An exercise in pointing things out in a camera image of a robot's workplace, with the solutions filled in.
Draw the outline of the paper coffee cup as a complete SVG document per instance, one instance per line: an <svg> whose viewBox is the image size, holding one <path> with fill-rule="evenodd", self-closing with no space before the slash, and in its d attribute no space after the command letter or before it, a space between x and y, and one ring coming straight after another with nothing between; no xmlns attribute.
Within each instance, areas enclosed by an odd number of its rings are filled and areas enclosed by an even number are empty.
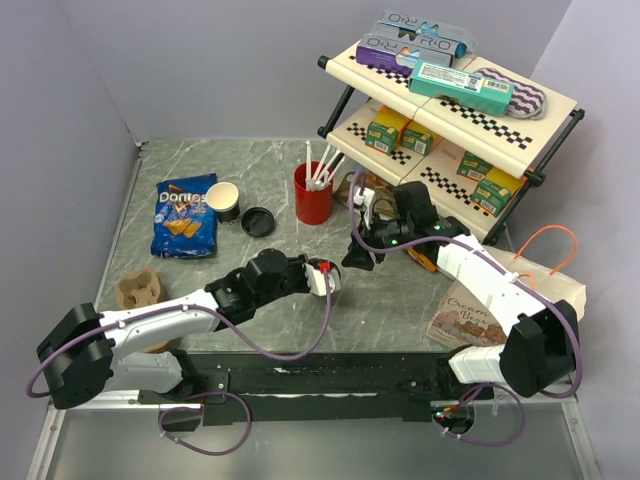
<svg viewBox="0 0 640 480"><path fill-rule="evenodd" d="M218 182L206 193L207 205L215 212L220 224L236 223L240 216L239 190L230 182Z"/></svg>

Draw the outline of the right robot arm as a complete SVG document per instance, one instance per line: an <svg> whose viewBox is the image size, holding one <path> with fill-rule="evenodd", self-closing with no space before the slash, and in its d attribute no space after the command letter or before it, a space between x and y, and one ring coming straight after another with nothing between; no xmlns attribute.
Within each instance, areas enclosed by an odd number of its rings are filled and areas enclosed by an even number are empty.
<svg viewBox="0 0 640 480"><path fill-rule="evenodd" d="M581 383L584 284L558 267L483 246L459 220L437 214L421 182L395 187L392 195L397 214L384 219L375 211L375 191L351 183L347 206L353 226L343 266L370 271L387 254L414 247L464 287L506 336L499 345L457 348L436 376L444 396L459 398L480 383L506 385L522 397L551 396L549 385L568 375Z"/></svg>

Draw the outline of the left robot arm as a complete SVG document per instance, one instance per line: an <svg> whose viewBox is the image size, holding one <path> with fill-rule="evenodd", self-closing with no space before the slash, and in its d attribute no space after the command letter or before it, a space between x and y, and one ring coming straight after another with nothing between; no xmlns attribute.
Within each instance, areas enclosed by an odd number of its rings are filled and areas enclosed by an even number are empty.
<svg viewBox="0 0 640 480"><path fill-rule="evenodd" d="M109 391L148 390L177 402L191 399L198 378L178 354L149 348L193 334L232 331L256 311L293 294L330 301L342 287L338 266L306 255L261 251L245 266L185 296L129 310L70 309L38 345L36 377L61 410Z"/></svg>

